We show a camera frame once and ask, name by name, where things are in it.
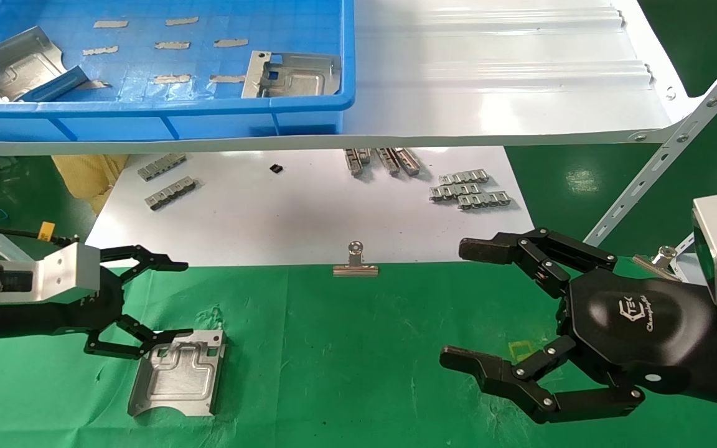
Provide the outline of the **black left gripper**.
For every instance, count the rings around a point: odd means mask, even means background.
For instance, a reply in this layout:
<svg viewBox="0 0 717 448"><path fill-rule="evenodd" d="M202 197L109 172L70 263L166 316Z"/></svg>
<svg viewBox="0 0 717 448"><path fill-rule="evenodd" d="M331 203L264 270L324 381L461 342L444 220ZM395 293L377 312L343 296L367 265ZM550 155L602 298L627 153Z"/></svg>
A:
<svg viewBox="0 0 717 448"><path fill-rule="evenodd" d="M134 260L136 266L117 275L105 262ZM183 272L187 262L172 261L165 253L143 246L114 248L63 248L54 256L54 335L87 334L83 352L116 359L137 360L160 344L188 337L193 329L154 332L130 315L123 314L123 285L145 272ZM131 346L101 342L101 332L112 323L136 338Z"/></svg>

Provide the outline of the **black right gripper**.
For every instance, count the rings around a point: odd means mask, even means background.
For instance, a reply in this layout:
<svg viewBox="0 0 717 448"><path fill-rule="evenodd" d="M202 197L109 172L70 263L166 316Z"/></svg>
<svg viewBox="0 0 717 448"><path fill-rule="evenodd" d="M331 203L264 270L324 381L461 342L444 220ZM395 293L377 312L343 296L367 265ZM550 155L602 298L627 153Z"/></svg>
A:
<svg viewBox="0 0 717 448"><path fill-rule="evenodd" d="M645 400L632 383L655 393L691 395L695 357L717 317L706 287L612 273L617 256L546 228L464 238L466 261L515 264L561 303L562 335L518 364L444 346L443 368L472 375L484 394L514 403L533 422L625 417ZM570 281L564 267L583 273ZM574 360L605 388L551 393L538 381Z"/></svg>

